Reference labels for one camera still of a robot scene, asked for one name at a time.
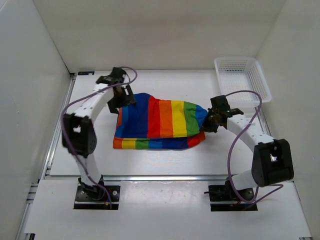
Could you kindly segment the rainbow striped shorts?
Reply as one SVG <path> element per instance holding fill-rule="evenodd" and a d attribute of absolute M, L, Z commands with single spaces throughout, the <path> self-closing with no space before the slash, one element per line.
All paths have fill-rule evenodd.
<path fill-rule="evenodd" d="M 184 150 L 205 140 L 201 130 L 208 114 L 195 103 L 135 94 L 136 104 L 119 109 L 114 149 Z"/>

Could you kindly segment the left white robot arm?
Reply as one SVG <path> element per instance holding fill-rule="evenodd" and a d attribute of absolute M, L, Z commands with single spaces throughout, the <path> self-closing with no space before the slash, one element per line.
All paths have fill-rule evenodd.
<path fill-rule="evenodd" d="M 94 157 L 97 135 L 94 122 L 104 107 L 110 113 L 136 104 L 130 84 L 134 82 L 126 72 L 127 66 L 114 67 L 109 75 L 100 76 L 91 94 L 69 103 L 61 112 L 62 145 L 74 158 L 79 172 L 79 184 L 93 200 L 108 193 Z"/>

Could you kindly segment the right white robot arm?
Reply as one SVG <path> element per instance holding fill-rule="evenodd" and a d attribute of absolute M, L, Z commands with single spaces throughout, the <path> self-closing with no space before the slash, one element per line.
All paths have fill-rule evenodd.
<path fill-rule="evenodd" d="M 238 174 L 231 174 L 231 153 L 228 153 L 228 178 L 224 193 L 230 200 L 253 200 L 254 196 L 245 197 L 243 191 L 252 188 L 263 188 L 284 181 L 292 180 L 294 167 L 289 142 L 286 139 L 275 139 L 263 133 L 245 118 L 238 108 L 231 108 L 227 97 L 220 95 L 211 98 L 211 108 L 201 125 L 201 130 L 216 133 L 219 127 L 235 134 L 235 141 L 241 140 L 252 151 L 251 168 Z"/>

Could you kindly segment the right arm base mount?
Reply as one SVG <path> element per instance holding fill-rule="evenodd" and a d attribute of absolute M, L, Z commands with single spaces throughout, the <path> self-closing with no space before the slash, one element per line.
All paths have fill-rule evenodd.
<path fill-rule="evenodd" d="M 209 183 L 208 190 L 204 192 L 209 196 L 211 212 L 255 212 L 257 204 L 246 203 L 238 198 L 228 183 Z"/>

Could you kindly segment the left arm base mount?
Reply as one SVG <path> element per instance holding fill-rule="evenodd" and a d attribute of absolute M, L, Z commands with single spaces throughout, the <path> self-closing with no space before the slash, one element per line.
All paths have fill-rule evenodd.
<path fill-rule="evenodd" d="M 78 183 L 73 208 L 75 210 L 118 210 L 120 185 L 105 185 L 108 194 L 99 186 Z"/>

